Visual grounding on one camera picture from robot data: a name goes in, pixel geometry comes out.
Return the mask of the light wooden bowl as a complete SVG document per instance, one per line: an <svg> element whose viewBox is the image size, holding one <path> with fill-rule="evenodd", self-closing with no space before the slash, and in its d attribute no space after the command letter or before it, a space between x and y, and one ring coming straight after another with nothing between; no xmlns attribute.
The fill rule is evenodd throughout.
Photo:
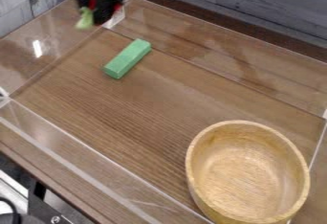
<svg viewBox="0 0 327 224"><path fill-rule="evenodd" d="M186 150L185 173L193 202L214 224L285 224L309 194L300 150L261 123L205 127Z"/></svg>

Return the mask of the red plush strawberry toy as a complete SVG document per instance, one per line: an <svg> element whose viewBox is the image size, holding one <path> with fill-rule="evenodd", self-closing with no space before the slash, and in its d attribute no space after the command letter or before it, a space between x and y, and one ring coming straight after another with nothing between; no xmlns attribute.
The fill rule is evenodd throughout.
<svg viewBox="0 0 327 224"><path fill-rule="evenodd" d="M92 12L93 7L94 7L94 2L93 0L89 0L88 7L78 9L80 18L74 24L74 27L80 30L85 30L92 26L98 26L93 23L93 12Z"/></svg>

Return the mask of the clear acrylic tray walls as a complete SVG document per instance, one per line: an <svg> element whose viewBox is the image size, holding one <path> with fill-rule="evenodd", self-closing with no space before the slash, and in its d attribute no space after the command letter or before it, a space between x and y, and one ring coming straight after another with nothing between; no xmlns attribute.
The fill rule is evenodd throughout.
<svg viewBox="0 0 327 224"><path fill-rule="evenodd" d="M0 153L100 224L210 224L186 186L197 132L244 120L310 169L290 224L327 224L327 63L145 0L110 29L74 28L62 2L0 39ZM152 50L118 79L104 66Z"/></svg>

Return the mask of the black metal equipment base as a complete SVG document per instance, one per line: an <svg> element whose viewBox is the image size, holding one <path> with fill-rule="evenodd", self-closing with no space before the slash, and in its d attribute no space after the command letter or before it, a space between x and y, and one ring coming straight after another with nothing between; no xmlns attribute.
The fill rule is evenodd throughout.
<svg viewBox="0 0 327 224"><path fill-rule="evenodd" d="M27 189L26 213L17 211L14 202L0 196L0 203L9 211L0 213L0 224L73 224L73 222L59 214L43 201L45 186L33 181Z"/></svg>

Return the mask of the green rectangular block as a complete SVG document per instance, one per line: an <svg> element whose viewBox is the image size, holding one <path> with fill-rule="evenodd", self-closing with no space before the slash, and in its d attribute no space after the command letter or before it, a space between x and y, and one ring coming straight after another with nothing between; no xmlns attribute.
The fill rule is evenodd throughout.
<svg viewBox="0 0 327 224"><path fill-rule="evenodd" d="M150 43L136 39L104 66L104 73L112 78L121 78L142 57L150 52Z"/></svg>

